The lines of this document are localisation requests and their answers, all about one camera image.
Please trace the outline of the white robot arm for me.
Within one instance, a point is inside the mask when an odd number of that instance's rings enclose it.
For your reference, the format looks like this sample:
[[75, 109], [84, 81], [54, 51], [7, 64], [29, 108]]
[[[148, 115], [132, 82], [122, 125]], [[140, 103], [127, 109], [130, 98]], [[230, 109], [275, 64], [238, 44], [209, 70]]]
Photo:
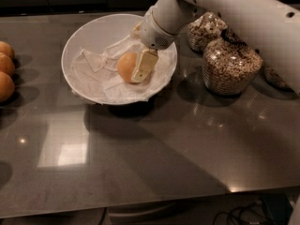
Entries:
[[183, 27], [212, 11], [300, 94], [300, 12], [278, 0], [157, 0], [144, 17], [141, 42], [165, 50]]

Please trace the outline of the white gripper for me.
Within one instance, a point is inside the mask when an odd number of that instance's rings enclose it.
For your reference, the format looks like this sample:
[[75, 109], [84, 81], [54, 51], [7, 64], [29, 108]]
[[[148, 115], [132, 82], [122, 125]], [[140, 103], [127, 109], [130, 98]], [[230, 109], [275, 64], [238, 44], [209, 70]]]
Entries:
[[165, 32], [158, 25], [154, 16], [154, 6], [151, 6], [142, 21], [131, 30], [130, 36], [140, 39], [143, 45], [150, 48], [138, 52], [136, 66], [132, 71], [131, 81], [141, 83], [150, 75], [158, 61], [157, 50], [168, 49], [175, 41], [176, 35]]

